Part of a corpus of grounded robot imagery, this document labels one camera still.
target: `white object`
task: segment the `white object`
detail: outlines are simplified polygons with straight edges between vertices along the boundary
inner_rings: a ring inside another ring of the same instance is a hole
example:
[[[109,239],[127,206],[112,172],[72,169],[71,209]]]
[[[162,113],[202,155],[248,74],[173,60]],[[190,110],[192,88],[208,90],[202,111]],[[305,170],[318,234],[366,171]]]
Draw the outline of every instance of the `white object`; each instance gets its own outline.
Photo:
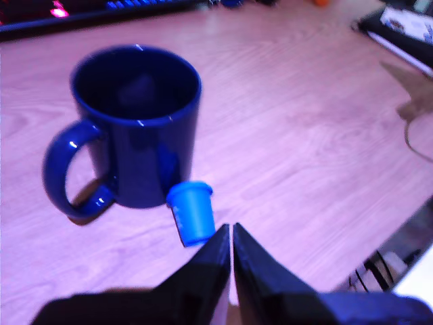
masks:
[[[392,30],[433,46],[433,17],[386,7],[380,21]]]
[[[433,311],[433,246],[431,246],[394,287],[399,296],[423,301]]]
[[[413,56],[409,55],[408,53],[406,53],[405,51],[403,51],[402,49],[400,49],[400,47],[395,46],[391,42],[389,42],[386,39],[384,39],[382,36],[379,36],[379,35],[377,35],[374,32],[367,32],[367,33],[376,42],[378,42],[379,44],[383,45],[384,47],[386,47],[390,51],[393,51],[396,55],[398,55],[401,58],[405,59],[410,64],[416,66],[422,72],[424,72],[426,75],[428,75],[430,77],[433,77],[433,69],[430,68],[428,65],[422,63],[418,59],[416,59]]]

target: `wooden desk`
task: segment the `wooden desk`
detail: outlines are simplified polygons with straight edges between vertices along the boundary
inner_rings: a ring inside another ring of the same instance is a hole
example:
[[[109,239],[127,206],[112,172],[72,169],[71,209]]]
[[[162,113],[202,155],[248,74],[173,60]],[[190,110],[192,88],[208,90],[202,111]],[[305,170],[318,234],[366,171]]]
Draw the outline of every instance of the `wooden desk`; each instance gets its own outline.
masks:
[[[151,288],[197,250],[182,247],[166,207],[115,205],[79,227],[44,193],[44,151],[77,118],[69,74],[113,44],[167,48],[201,74],[193,178],[212,184],[217,226],[241,222],[317,290],[341,283],[433,194],[432,165],[406,147],[396,113],[409,96],[380,61],[410,67],[349,28],[377,6],[246,4],[0,44],[2,324],[77,292]],[[431,122],[412,126],[424,152]],[[92,177],[80,152],[69,193]]]

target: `small blue cup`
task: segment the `small blue cup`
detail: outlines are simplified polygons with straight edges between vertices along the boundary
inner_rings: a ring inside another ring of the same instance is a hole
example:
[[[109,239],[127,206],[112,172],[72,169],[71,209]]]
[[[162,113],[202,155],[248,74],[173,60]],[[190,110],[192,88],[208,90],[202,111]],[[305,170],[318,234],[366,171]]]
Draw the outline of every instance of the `small blue cup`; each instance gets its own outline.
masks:
[[[204,244],[215,233],[210,195],[212,188],[202,181],[177,184],[167,195],[185,247]]]

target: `paper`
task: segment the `paper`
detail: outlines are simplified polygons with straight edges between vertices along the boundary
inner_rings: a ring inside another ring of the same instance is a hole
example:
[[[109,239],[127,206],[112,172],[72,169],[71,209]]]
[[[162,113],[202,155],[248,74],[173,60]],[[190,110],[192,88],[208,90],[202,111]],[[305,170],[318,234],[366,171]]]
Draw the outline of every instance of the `paper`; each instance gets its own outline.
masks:
[[[433,17],[387,7],[380,21],[392,30],[433,45]]]

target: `mug rim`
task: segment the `mug rim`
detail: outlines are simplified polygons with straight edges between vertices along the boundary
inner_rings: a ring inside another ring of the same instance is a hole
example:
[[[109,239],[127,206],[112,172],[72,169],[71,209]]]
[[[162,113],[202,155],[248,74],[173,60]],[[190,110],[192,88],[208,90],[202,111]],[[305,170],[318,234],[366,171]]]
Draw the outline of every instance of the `mug rim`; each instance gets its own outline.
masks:
[[[86,103],[86,101],[81,97],[81,95],[77,91],[76,80],[78,75],[80,74],[83,67],[89,63],[89,61],[94,60],[95,58],[103,54],[109,53],[111,51],[119,51],[124,49],[129,49],[129,50],[132,49],[135,51],[152,51],[154,53],[160,53],[169,56],[175,59],[176,61],[184,64],[193,73],[193,75],[197,80],[198,86],[194,97],[186,105],[176,110],[172,114],[168,114],[156,118],[145,118],[145,119],[120,118],[109,114],[105,114],[103,112],[100,112],[92,108],[90,105],[88,105],[88,103]],[[165,125],[167,123],[174,122],[180,119],[185,114],[187,114],[190,110],[194,109],[195,103],[197,103],[200,100],[200,95],[202,92],[202,81],[200,79],[197,70],[192,66],[192,64],[190,64],[187,60],[185,60],[181,56],[178,56],[177,54],[171,51],[167,51],[166,49],[160,49],[158,47],[152,47],[149,45],[134,44],[134,45],[118,45],[118,46],[107,47],[99,51],[94,51],[93,53],[90,53],[87,56],[85,56],[83,59],[81,59],[78,62],[78,64],[75,66],[74,70],[72,71],[72,74],[70,75],[70,88],[71,88],[72,95],[74,99],[78,102],[78,104],[81,107],[83,107],[86,111],[90,112],[92,115],[95,115],[99,118],[102,118],[106,121],[109,121],[111,123],[116,123],[116,124],[123,124],[123,125],[136,126],[136,127],[147,127],[147,126],[157,127],[160,125]]]

